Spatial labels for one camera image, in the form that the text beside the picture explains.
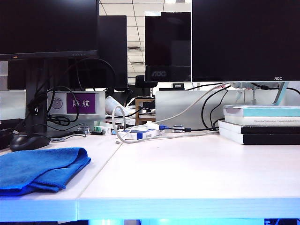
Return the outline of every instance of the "black mouse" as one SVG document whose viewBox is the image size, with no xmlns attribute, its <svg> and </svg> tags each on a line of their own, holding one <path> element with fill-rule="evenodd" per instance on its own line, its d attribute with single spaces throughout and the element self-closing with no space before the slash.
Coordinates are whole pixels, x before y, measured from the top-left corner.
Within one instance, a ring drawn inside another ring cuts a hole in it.
<svg viewBox="0 0 300 225">
<path fill-rule="evenodd" d="M 50 138 L 35 134 L 35 133 L 23 133 L 16 135 L 10 142 L 10 149 L 12 151 L 21 150 L 34 150 L 44 146 L 47 146 L 50 142 Z"/>
</svg>

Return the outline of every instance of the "black book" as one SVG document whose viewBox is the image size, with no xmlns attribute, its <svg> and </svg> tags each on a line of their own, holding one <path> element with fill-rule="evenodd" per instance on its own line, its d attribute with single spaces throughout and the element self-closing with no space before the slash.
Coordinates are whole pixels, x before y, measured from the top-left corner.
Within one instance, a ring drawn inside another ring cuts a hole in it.
<svg viewBox="0 0 300 225">
<path fill-rule="evenodd" d="M 224 121 L 218 125 L 238 134 L 300 134 L 300 126 L 244 126 Z"/>
<path fill-rule="evenodd" d="M 300 145 L 300 134 L 238 134 L 220 128 L 220 135 L 244 145 Z"/>
</svg>

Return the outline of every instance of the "ceiling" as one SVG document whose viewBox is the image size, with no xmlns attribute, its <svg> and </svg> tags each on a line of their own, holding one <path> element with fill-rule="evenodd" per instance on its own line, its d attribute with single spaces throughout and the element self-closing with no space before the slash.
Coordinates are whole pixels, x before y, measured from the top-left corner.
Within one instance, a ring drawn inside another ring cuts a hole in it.
<svg viewBox="0 0 300 225">
<path fill-rule="evenodd" d="M 151 11 L 190 12 L 191 0 L 100 0 L 100 15 L 127 16 L 129 79 L 145 74 L 145 12 Z"/>
</svg>

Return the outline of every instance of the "purple name sign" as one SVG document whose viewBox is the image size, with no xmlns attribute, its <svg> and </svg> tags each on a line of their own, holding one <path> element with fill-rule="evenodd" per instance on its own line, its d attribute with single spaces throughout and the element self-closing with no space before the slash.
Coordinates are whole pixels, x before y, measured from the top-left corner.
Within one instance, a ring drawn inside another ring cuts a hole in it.
<svg viewBox="0 0 300 225">
<path fill-rule="evenodd" d="M 96 94 L 94 93 L 75 93 L 79 113 L 96 113 Z M 76 113 L 76 102 L 71 93 L 67 93 L 67 113 Z"/>
</svg>

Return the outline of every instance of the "ceiling light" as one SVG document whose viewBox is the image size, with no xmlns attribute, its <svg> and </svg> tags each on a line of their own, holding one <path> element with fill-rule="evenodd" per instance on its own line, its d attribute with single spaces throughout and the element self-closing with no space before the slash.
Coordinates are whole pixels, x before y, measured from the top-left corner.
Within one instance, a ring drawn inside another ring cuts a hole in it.
<svg viewBox="0 0 300 225">
<path fill-rule="evenodd" d="M 161 12 L 145 12 L 146 16 L 160 16 Z"/>
</svg>

